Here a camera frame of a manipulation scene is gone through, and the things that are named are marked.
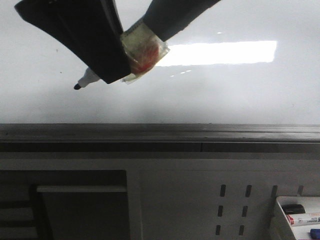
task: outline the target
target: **blue marker cap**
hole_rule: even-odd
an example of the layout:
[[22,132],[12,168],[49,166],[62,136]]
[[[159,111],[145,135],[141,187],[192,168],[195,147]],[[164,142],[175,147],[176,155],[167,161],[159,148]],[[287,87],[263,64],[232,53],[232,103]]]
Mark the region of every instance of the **blue marker cap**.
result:
[[310,235],[312,239],[320,239],[320,229],[311,229]]

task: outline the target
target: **rectangular hole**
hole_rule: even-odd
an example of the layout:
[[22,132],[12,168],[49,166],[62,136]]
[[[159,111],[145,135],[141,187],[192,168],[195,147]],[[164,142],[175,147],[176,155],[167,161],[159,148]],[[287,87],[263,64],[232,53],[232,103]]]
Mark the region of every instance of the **rectangular hole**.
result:
[[220,231],[221,231],[221,225],[217,225],[217,226],[215,227],[215,235],[216,235],[216,236],[219,236],[219,235],[220,235]]
[[241,225],[239,228],[239,236],[243,236],[245,232],[245,225]]
[[302,196],[302,192],[304,191],[304,186],[302,186],[302,185],[300,185],[299,187],[298,187],[298,192],[297,192],[297,194],[299,195],[299,196]]
[[252,185],[248,185],[246,186],[246,190],[245,190],[245,197],[249,198],[251,195],[251,190],[252,190]]
[[220,197],[224,197],[226,195],[226,185],[222,184],[220,189]]
[[248,206],[243,206],[241,216],[245,218],[247,216],[247,212],[248,212]]
[[219,208],[218,208],[218,217],[222,217],[223,211],[224,211],[224,206],[219,206]]
[[272,187],[272,191],[271,191],[271,197],[272,198],[275,198],[277,196],[277,191],[278,191],[278,186],[277,185],[274,185]]

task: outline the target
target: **white wall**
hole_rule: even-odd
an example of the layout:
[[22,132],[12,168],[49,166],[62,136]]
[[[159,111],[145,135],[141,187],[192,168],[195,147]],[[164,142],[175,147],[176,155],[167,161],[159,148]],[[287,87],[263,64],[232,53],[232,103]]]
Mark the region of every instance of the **white wall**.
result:
[[[99,81],[79,91],[86,66],[24,22],[17,2],[0,8],[0,123],[320,124],[319,0],[222,0],[168,41],[273,41],[271,62],[226,64],[235,57],[227,51],[225,64],[157,66],[131,85]],[[116,2],[127,29],[151,0]],[[214,53],[221,61],[224,52]]]

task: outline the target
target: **white surface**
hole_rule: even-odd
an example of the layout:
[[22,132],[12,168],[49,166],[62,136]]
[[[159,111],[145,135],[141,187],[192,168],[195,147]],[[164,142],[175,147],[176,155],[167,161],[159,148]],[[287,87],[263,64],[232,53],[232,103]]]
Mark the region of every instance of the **white surface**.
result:
[[[296,197],[296,196],[279,196],[276,199],[276,206],[281,209],[282,205],[287,204],[301,204],[306,213],[318,213],[320,212],[320,197]],[[283,210],[282,217],[287,220]],[[320,229],[320,224],[305,225],[305,226],[291,226],[286,221],[286,225],[278,225],[278,228],[282,228],[281,231],[292,231],[296,240],[308,240],[312,239],[310,236],[311,229]]]
[[[168,41],[186,51],[272,41],[272,61],[232,64],[229,53],[217,62],[223,54],[212,50],[202,53],[209,65],[157,66],[130,85],[99,81],[79,91],[86,66],[24,22],[17,2],[0,8],[0,123],[320,124],[319,0],[222,0]],[[116,2],[127,29],[151,0]],[[191,52],[189,60],[199,58]]]

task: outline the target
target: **metal ledge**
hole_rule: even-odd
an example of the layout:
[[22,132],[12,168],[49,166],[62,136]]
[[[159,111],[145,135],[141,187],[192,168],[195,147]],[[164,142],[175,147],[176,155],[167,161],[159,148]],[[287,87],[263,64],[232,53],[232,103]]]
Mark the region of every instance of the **metal ledge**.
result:
[[320,142],[320,125],[0,124],[0,142]]

